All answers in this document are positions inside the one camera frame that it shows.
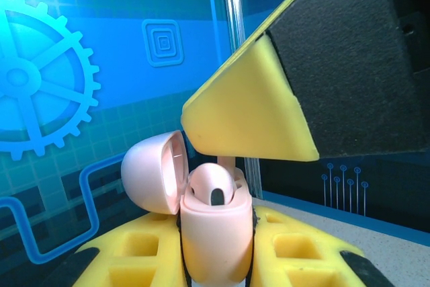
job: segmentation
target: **gear graphic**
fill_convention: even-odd
[[[19,44],[16,44],[14,38],[17,33],[12,32],[6,12],[38,20],[38,23],[45,24],[58,33],[60,40],[48,49],[39,52],[31,60],[20,57],[18,54]],[[93,74],[99,71],[99,67],[91,65],[89,62],[89,57],[93,51],[90,48],[83,48],[80,43],[83,37],[82,33],[70,32],[66,24],[66,17],[53,18],[49,15],[48,6],[45,3],[39,3],[37,7],[33,7],[28,5],[25,0],[0,0],[0,107],[2,99],[5,97],[9,100],[7,103],[14,100],[28,135],[28,140],[23,141],[2,141],[4,140],[3,137],[0,139],[0,152],[10,153],[14,161],[19,161],[24,151],[34,151],[37,156],[41,157],[45,155],[45,148],[48,145],[55,144],[58,148],[63,148],[65,145],[64,137],[68,134],[79,136],[81,133],[78,129],[79,123],[82,121],[90,122],[91,116],[87,113],[88,109],[98,105],[98,101],[93,98],[93,92],[99,90],[101,85],[94,81]],[[69,89],[44,79],[43,68],[64,55],[68,50],[74,51],[81,65],[79,69],[83,73],[81,76],[83,80],[82,93],[75,91],[74,88]],[[54,73],[54,76],[60,76],[62,70],[54,70]],[[47,134],[42,134],[40,113],[36,111],[34,104],[34,95],[40,92],[49,95],[49,97],[66,100],[67,103],[78,104],[78,108],[71,118]],[[44,101],[43,110],[49,109],[49,103]],[[6,118],[7,116],[0,116],[0,125],[1,121],[6,121]]]

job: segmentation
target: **speckled countertop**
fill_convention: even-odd
[[[430,247],[263,200],[254,199],[254,204],[292,216],[359,247],[396,287],[430,287]]]

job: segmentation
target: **square spiral graphic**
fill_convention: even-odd
[[[170,19],[146,19],[142,23],[146,57],[153,67],[168,67],[183,62],[181,33]]]

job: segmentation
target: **gear icon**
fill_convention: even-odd
[[[10,27],[10,18],[6,13],[19,16],[18,18],[36,19],[38,24],[53,30],[57,39],[47,48],[33,50],[33,58],[27,59],[19,55],[19,49],[29,42],[24,39],[19,44],[15,39],[19,38],[19,29],[13,30]],[[0,134],[8,131],[25,130],[24,140],[4,140],[0,138],[0,152],[8,152],[14,161],[22,158],[24,151],[33,150],[37,156],[45,155],[45,147],[55,144],[58,148],[64,147],[64,137],[68,134],[79,136],[77,128],[80,122],[90,122],[91,116],[87,113],[90,106],[97,106],[98,101],[93,98],[93,92],[100,89],[100,84],[95,82],[93,74],[99,71],[99,67],[91,65],[89,57],[93,54],[92,49],[83,48],[80,41],[83,37],[80,32],[70,32],[67,27],[67,18],[60,16],[55,19],[48,14],[48,6],[39,3],[37,7],[26,4],[25,0],[0,0]],[[76,75],[76,66],[73,69],[64,64],[59,65],[58,59],[66,52],[73,51],[77,58],[82,75]],[[48,73],[45,70],[51,63],[57,63],[57,69],[51,69]],[[71,76],[65,77],[67,85],[76,82],[79,77],[82,79],[82,91],[76,90],[75,86],[65,86],[56,78],[65,75],[64,71],[71,71]],[[50,131],[42,131],[41,115],[50,114],[50,120],[58,123],[58,117],[64,116],[65,106],[70,104],[77,106],[73,112],[69,112],[70,118],[65,118],[62,126],[56,126]],[[10,122],[6,129],[2,124],[8,123],[9,112],[16,116],[18,121]]]

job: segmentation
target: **black foam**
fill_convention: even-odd
[[[429,146],[392,0],[295,0],[267,33],[321,158]]]
[[[98,254],[98,248],[88,248],[73,253],[48,276],[40,287],[72,287]]]
[[[366,287],[394,287],[369,259],[349,251],[341,251],[341,256]]]

